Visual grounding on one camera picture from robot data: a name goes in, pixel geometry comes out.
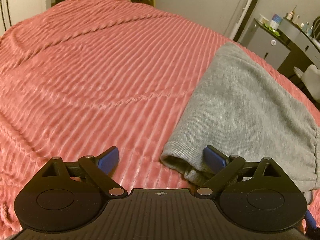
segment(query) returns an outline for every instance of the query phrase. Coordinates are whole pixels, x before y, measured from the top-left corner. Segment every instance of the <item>blue gripper pad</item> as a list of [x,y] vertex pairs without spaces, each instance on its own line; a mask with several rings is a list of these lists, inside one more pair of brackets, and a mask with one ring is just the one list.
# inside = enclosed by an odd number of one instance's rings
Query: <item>blue gripper pad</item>
[[223,168],[227,166],[226,158],[221,157],[218,153],[206,147],[203,150],[204,161],[209,166],[214,174],[218,174]]
[[109,174],[119,162],[119,150],[114,148],[111,152],[103,156],[98,162],[98,168],[105,174]]

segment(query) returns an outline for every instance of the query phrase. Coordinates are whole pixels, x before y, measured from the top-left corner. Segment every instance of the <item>pink blanket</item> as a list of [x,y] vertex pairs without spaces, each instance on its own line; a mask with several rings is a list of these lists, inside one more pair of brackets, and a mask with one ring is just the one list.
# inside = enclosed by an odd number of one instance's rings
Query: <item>pink blanket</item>
[[[118,146],[113,179],[129,192],[189,187],[159,156],[227,41],[126,0],[68,0],[10,28],[0,46],[0,238],[20,230],[15,196],[52,156],[75,161]],[[244,50],[320,125],[299,89]],[[318,210],[317,200],[312,212],[320,221]]]

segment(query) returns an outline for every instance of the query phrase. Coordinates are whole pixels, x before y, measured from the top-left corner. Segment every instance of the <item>bed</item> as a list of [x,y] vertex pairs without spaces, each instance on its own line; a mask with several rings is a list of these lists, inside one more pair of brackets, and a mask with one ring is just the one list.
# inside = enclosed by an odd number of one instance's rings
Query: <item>bed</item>
[[[127,0],[67,0],[20,22],[0,45],[0,239],[20,231],[13,201],[52,156],[117,146],[113,179],[131,191],[190,187],[163,145],[226,37]],[[316,107],[254,53],[320,125]],[[309,207],[320,222],[320,192]]]

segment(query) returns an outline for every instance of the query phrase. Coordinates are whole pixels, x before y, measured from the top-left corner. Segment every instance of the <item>white chair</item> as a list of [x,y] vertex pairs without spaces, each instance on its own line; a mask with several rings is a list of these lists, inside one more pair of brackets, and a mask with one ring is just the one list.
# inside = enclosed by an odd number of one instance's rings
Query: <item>white chair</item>
[[313,99],[320,103],[320,69],[315,65],[310,65],[305,72],[297,67],[294,67],[293,71],[301,79]]

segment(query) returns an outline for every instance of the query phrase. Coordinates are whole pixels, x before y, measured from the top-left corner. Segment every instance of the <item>gray garment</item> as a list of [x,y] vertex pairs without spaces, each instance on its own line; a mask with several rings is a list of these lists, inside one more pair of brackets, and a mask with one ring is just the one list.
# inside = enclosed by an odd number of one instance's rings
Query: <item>gray garment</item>
[[190,101],[161,161],[202,185],[212,172],[202,151],[259,162],[276,160],[302,192],[317,189],[320,128],[306,107],[237,45],[221,47]]

